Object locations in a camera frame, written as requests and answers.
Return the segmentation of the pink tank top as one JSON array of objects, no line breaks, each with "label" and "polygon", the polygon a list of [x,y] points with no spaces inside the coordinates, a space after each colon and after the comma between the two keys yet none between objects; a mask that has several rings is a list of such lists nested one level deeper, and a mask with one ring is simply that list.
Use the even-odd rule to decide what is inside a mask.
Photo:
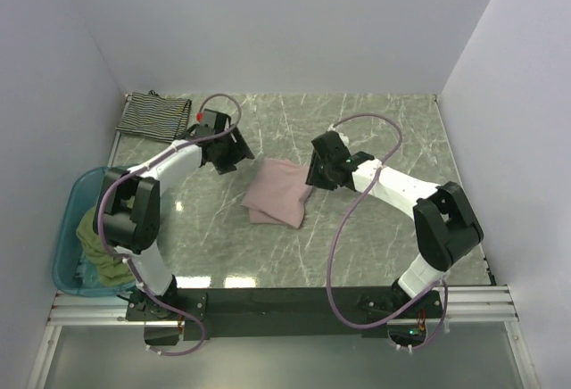
[{"label": "pink tank top", "polygon": [[308,173],[308,166],[265,158],[241,203],[250,222],[300,228],[312,190],[306,184]]}]

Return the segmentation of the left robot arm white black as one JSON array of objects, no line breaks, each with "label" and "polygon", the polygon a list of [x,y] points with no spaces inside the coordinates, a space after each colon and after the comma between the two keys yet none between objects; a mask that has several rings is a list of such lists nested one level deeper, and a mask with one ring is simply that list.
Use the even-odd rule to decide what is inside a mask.
[{"label": "left robot arm white black", "polygon": [[174,276],[159,252],[161,196],[205,165],[220,175],[253,158],[237,125],[224,112],[204,110],[180,139],[127,170],[109,168],[101,185],[94,231],[133,271],[137,288],[149,294],[146,308],[157,319],[178,308]]}]

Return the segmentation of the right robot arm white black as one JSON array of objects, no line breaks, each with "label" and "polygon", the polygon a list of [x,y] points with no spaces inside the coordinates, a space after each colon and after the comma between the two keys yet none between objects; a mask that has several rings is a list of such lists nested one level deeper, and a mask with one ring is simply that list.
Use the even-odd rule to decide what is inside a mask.
[{"label": "right robot arm white black", "polygon": [[392,284],[389,316],[410,317],[461,258],[484,239],[484,231],[460,184],[442,185],[413,178],[390,168],[385,160],[369,153],[351,153],[340,133],[329,130],[311,141],[313,151],[306,184],[334,191],[345,187],[359,194],[344,214],[327,259],[326,292],[334,314],[347,326],[338,309],[332,286],[335,251],[344,226],[367,196],[401,211],[414,223],[418,254]]}]

